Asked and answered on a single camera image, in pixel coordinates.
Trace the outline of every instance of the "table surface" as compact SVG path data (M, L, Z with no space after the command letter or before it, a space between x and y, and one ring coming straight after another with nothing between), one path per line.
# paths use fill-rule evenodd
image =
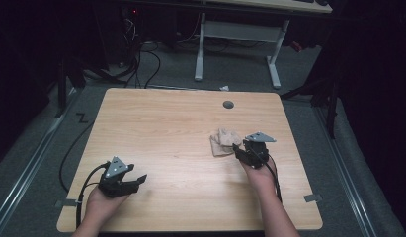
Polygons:
M234 108L226 109L224 101ZM145 174L147 180L103 230L262 230L258 201L240 163L234 154L211 153L209 137L221 127L242 138L262 131L277 140L267 148L277 163L284 207L297 229L321 228L317 204L303 198L312 190L281 99L273 93L108 90L67 198L77 199L89 173L119 156L135 165L124 181ZM57 229L74 231L75 207L63 208Z
M321 6L316 2L306 3L295 0L206 0L207 2L247 5L254 7L266 7L291 11L302 11L311 13L331 13L332 8Z

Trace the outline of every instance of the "gray carpet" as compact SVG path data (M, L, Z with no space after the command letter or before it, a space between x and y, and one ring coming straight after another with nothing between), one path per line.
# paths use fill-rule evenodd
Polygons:
M204 79L202 82L195 82L193 78L196 50L194 48L171 50L159 47L154 53L160 57L161 67L149 88L169 86L218 90L219 87L227 85L231 91L282 94L304 83L320 48L308 49L301 53L296 53L291 48L282 49L277 61L283 84L279 91L272 88L265 59L249 55L238 56L235 53L238 50L239 48L223 53L208 52L205 58ZM156 68L156 58L152 54L143 52L138 71L142 86ZM134 87L133 80L129 85ZM44 154L44 160L37 174L22 196L1 236L69 236L69 234L59 233L55 227L61 211L60 201L66 197L58 180L59 166L76 137L95 119L104 93L110 87L115 86L103 81L89 80L88 86L78 93L79 97L67 111L64 121ZM42 136L55 120L53 117L57 112L55 90L50 94L50 98L50 105L32 121L0 165L0 206L35 152ZM323 132L323 124L317 119L316 109L311 108L303 97L284 101L284 109L312 190L323 197L323 200L318 202L324 222L323 227L317 231L300 231L301 236L363 236L338 176L333 153L328 145L326 133ZM341 104L338 105L338 110L339 115L335 124L336 141L364 199L377 235L405 236L373 179L372 173L367 168ZM79 114L84 114L83 121L86 122L80 121ZM64 163L63 180L66 186L70 186L89 131L90 129L75 143ZM165 235L260 236L262 233Z

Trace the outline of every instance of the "beige cloth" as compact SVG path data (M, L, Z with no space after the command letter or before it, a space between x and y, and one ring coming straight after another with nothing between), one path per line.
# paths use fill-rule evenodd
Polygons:
M232 145L239 146L242 143L242 139L235 131L225 128L220 128L218 134L212 135L209 141L211 142L213 156L232 154L234 152Z

